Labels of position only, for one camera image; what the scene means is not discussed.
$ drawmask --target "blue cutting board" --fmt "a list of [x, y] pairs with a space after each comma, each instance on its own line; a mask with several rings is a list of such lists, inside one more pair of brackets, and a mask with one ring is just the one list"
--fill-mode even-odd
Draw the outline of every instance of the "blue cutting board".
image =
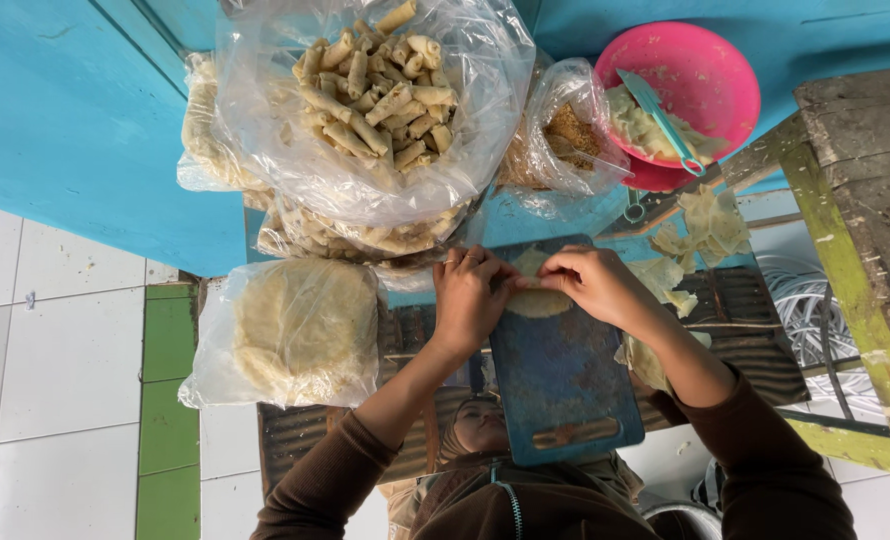
[[[495, 248], [513, 262], [534, 246], [553, 254], [592, 245], [584, 234]], [[613, 360], [619, 330], [578, 305], [553, 317], [506, 311], [491, 334], [512, 459], [531, 466], [565, 461], [644, 439], [628, 368]]]

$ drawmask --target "clear plastic bag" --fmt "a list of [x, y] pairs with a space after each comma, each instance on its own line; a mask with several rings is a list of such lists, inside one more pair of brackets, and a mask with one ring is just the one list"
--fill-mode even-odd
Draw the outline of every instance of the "clear plastic bag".
[[211, 132], [214, 98], [218, 94], [211, 53], [185, 59], [188, 107], [182, 124], [185, 153], [178, 160], [178, 185], [190, 191], [268, 190], [268, 185], [243, 168], [240, 157]]
[[339, 260], [277, 260], [239, 266], [217, 301], [191, 375], [188, 407], [266, 402], [280, 407], [357, 407], [376, 390], [379, 280]]
[[386, 228], [433, 218], [487, 187], [521, 115], [535, 52], [511, 1], [421, 0], [397, 32], [442, 45], [459, 96], [449, 150], [399, 182], [377, 160], [315, 138], [301, 122], [305, 102], [291, 67], [319, 36], [333, 41], [355, 19], [374, 24], [401, 3], [254, 0], [239, 3], [231, 28], [219, 32], [219, 139], [234, 141], [249, 170], [319, 215]]
[[343, 259], [376, 262], [440, 245], [464, 219], [470, 201], [433, 218], [398, 227], [349, 225], [319, 215], [279, 193], [265, 215], [255, 248], [286, 259]]
[[[555, 63], [538, 80], [525, 108], [529, 169], [552, 190], [578, 195], [613, 190], [627, 176], [629, 158], [608, 137], [608, 118], [605, 88], [592, 65], [582, 57]], [[553, 137], [566, 148], [552, 148]], [[596, 161], [568, 154], [569, 146]]]

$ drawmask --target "green tile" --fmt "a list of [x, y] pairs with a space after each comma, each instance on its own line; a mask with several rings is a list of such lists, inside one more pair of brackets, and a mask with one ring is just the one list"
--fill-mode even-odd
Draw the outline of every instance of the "green tile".
[[187, 298], [198, 296], [198, 285], [195, 283], [169, 283], [149, 285], [145, 288], [145, 298]]
[[139, 474], [198, 463], [198, 409], [178, 401], [181, 379], [141, 386]]
[[136, 540], [198, 540], [200, 537], [199, 467], [140, 476]]
[[145, 301], [144, 361], [141, 378], [146, 383], [191, 375], [195, 358], [193, 298], [161, 298]]

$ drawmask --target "brown sweater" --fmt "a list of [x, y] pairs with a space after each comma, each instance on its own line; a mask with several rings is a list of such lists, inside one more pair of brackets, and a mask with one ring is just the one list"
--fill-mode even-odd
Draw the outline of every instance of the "brown sweater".
[[[728, 474], [724, 538], [855, 539], [851, 513], [821, 457], [733, 371], [739, 383], [723, 403], [696, 409], [677, 402]], [[252, 539], [342, 538], [348, 518], [395, 455], [354, 414], [346, 415], [268, 497]], [[521, 506], [525, 537], [658, 538], [594, 485], [570, 481], [576, 476], [567, 466], [556, 467], [499, 465], [498, 480], [513, 488]], [[480, 472], [455, 485], [412, 538], [514, 538], [509, 495], [489, 475]]]

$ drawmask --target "sleeve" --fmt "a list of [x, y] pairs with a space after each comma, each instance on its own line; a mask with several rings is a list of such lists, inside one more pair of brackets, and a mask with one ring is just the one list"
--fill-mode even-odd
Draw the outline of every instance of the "sleeve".
[[822, 458], [728, 365], [738, 384], [714, 407], [675, 402], [727, 474], [725, 540], [856, 539], [841, 488]]
[[346, 414], [268, 496], [252, 540], [341, 539], [396, 455]]

